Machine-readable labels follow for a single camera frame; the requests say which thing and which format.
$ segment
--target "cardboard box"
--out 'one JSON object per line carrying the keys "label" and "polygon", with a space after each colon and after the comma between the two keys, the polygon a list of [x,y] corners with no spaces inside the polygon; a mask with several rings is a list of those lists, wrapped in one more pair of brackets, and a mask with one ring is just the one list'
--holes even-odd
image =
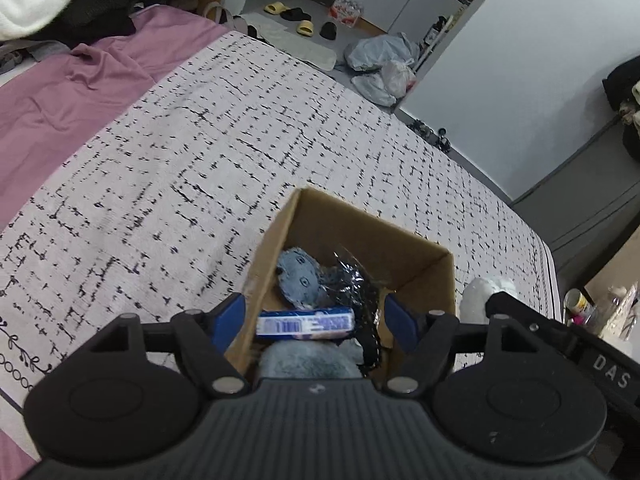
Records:
{"label": "cardboard box", "polygon": [[[453,255],[446,248],[324,192],[297,189],[265,232],[249,270],[244,326],[225,354],[242,373],[256,358],[252,342],[260,311],[290,309],[275,269],[280,252],[291,247],[303,248],[324,266],[334,265],[334,251],[345,248],[413,311],[456,313]],[[380,305],[388,290],[381,291]],[[381,318],[378,333],[383,347],[391,348],[392,336]]]}

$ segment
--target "black and white patterned fabric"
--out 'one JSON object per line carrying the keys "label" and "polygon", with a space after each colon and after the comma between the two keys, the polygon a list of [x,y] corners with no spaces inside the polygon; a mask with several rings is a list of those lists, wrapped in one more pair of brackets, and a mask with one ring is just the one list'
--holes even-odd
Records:
{"label": "black and white patterned fabric", "polygon": [[[232,32],[100,131],[2,232],[4,400],[19,410],[121,312],[167,320],[242,290],[300,186],[446,246],[458,300],[474,277],[503,276],[559,319],[546,245],[485,186],[354,92]],[[21,428],[3,429],[24,443]]]}

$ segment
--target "barcode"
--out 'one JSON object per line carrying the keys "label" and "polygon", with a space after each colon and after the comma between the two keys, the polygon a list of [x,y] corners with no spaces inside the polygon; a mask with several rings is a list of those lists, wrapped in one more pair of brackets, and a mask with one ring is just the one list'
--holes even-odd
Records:
{"label": "barcode", "polygon": [[302,332],[302,322],[288,319],[265,319],[264,332],[274,334]]}

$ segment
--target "pink object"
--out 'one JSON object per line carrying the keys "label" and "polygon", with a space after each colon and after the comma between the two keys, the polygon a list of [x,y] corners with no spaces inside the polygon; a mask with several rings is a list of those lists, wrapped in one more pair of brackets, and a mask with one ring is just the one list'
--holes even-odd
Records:
{"label": "pink object", "polygon": [[0,87],[0,232],[44,181],[155,83],[228,32],[174,7],[132,17],[132,36],[80,44]]}
{"label": "pink object", "polygon": [[36,461],[0,430],[0,480],[16,480]]}

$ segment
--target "toothpaste box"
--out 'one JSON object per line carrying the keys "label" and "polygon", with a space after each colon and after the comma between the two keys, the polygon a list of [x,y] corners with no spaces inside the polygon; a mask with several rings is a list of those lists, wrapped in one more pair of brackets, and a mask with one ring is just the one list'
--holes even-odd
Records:
{"label": "toothpaste box", "polygon": [[258,316],[255,335],[271,339],[342,339],[354,328],[353,310],[335,306],[262,312]]}

